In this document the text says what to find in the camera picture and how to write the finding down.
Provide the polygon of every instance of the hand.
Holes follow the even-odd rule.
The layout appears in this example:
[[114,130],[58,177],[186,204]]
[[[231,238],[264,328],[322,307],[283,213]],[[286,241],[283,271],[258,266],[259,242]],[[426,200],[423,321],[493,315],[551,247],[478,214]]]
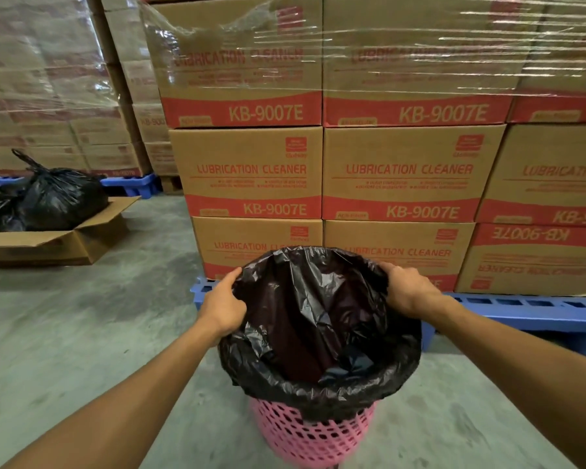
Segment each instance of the hand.
[[228,273],[214,290],[204,296],[197,316],[198,322],[207,324],[217,334],[217,340],[236,331],[243,322],[247,306],[232,294],[232,284],[241,274],[241,268]]
[[416,268],[402,268],[391,263],[378,264],[389,275],[389,296],[387,302],[409,318],[426,320],[431,301],[443,296],[428,278],[419,274]]

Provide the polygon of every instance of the concrete floor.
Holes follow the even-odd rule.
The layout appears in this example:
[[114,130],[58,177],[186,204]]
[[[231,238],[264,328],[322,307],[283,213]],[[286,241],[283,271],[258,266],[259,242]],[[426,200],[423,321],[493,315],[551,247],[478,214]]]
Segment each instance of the concrete floor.
[[[0,464],[148,362],[195,319],[201,272],[181,197],[140,201],[131,235],[94,266],[0,270]],[[345,469],[573,466],[450,344],[382,401]],[[280,469],[211,350],[146,469]]]

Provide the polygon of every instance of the cardboard box flap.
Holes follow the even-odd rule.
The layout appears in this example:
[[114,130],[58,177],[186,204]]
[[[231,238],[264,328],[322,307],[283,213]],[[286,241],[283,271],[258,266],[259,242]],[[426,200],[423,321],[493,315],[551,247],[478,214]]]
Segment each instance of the cardboard box flap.
[[109,207],[102,212],[94,215],[91,219],[85,220],[76,227],[76,230],[85,229],[97,225],[107,224],[119,214],[124,212],[128,207],[137,202],[141,197],[109,197]]
[[0,232],[0,247],[38,247],[72,233],[71,230],[46,232]]

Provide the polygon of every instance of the pink plastic basket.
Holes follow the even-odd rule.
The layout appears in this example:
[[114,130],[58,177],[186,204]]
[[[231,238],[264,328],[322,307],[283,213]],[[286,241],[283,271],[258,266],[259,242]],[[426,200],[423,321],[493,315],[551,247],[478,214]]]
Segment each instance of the pink plastic basket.
[[305,423],[295,408],[253,398],[250,409],[274,453],[306,469],[325,469],[342,463],[356,450],[367,434],[375,403],[355,418],[338,423]]

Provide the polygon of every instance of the tied black garbage bag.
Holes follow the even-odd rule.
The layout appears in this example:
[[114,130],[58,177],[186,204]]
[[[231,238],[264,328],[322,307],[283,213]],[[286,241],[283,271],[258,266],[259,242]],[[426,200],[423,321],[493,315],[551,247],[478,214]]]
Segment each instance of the tied black garbage bag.
[[24,232],[26,227],[19,216],[27,182],[0,186],[0,232]]
[[72,230],[109,205],[100,180],[75,169],[47,169],[16,149],[13,154],[30,165],[19,214],[28,231]]
[[421,322],[390,310],[374,262],[336,248],[266,253],[232,291],[247,304],[219,343],[247,395],[297,408],[307,421],[350,419],[399,390],[421,357]]

